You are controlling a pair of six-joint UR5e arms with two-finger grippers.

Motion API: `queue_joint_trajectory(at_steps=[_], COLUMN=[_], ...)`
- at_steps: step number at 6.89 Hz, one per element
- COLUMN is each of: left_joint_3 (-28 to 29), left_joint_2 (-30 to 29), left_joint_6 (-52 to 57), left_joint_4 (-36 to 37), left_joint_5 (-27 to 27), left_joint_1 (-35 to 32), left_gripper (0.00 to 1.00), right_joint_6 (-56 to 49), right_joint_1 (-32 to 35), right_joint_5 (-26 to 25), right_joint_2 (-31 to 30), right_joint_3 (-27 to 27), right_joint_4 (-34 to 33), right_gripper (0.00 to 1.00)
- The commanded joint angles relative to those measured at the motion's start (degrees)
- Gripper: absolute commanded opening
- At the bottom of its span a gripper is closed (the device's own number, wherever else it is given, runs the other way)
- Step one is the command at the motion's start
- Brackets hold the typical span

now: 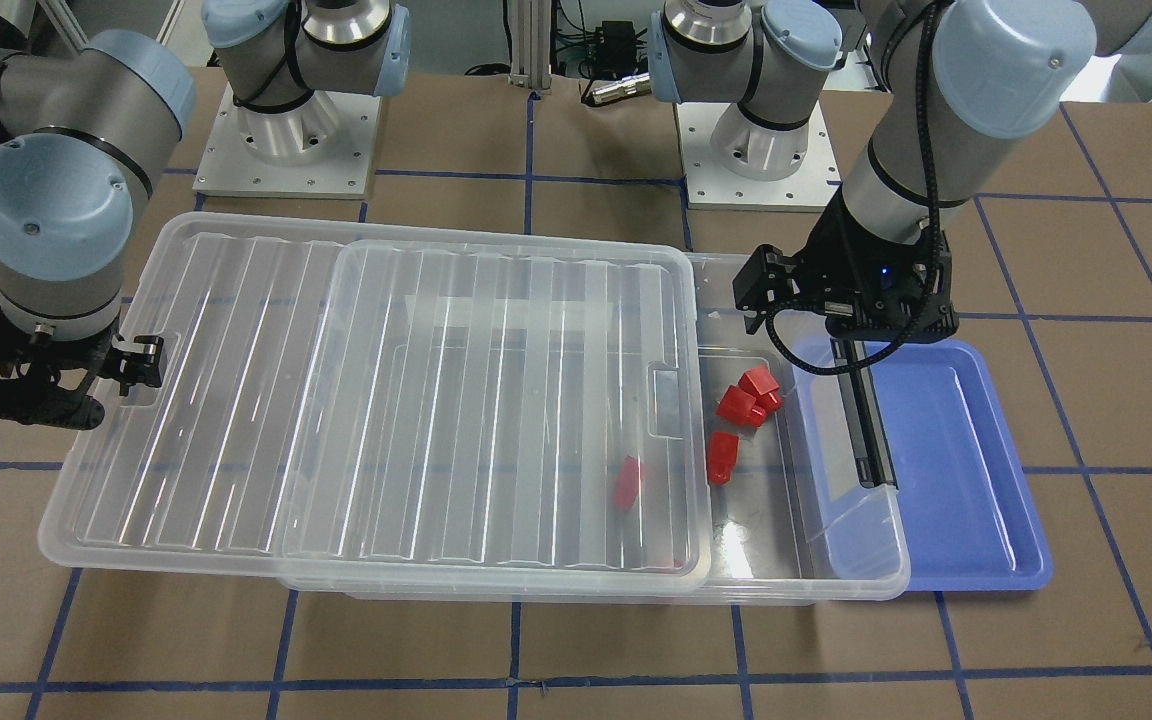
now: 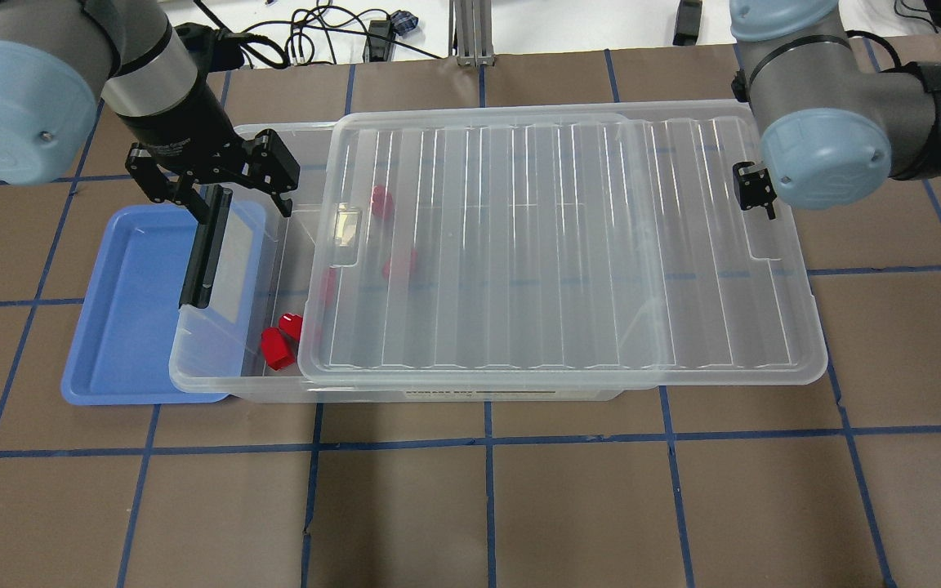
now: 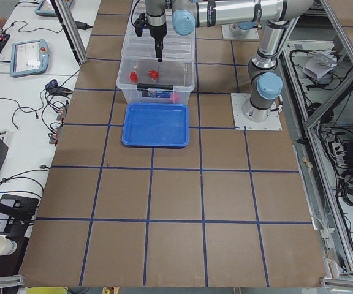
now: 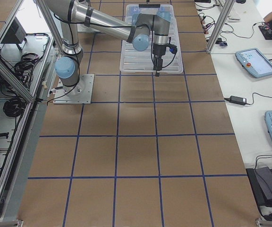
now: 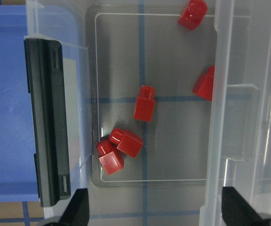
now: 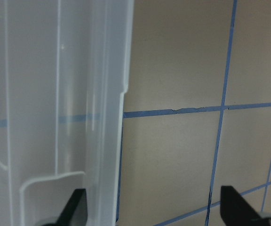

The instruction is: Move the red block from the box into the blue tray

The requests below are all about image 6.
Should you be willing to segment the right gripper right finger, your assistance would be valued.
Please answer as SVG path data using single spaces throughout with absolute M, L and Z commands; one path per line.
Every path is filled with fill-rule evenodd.
M 226 226 L 270 226 L 233 186 L 221 186 L 220 216 Z

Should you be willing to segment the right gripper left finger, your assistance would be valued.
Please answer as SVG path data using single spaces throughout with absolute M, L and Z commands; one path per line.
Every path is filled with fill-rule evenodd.
M 85 226 L 88 221 L 87 192 L 75 189 L 57 219 L 56 226 Z

